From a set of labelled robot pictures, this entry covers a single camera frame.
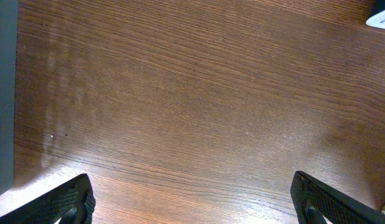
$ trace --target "wooden surface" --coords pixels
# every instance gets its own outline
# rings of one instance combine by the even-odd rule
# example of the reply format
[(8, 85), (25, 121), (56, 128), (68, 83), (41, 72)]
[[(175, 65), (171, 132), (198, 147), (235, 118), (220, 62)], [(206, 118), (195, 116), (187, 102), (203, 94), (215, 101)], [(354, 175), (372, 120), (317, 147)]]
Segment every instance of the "wooden surface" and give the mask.
[(304, 170), (385, 201), (385, 31), (362, 0), (21, 0), (14, 188), (94, 223), (297, 223)]

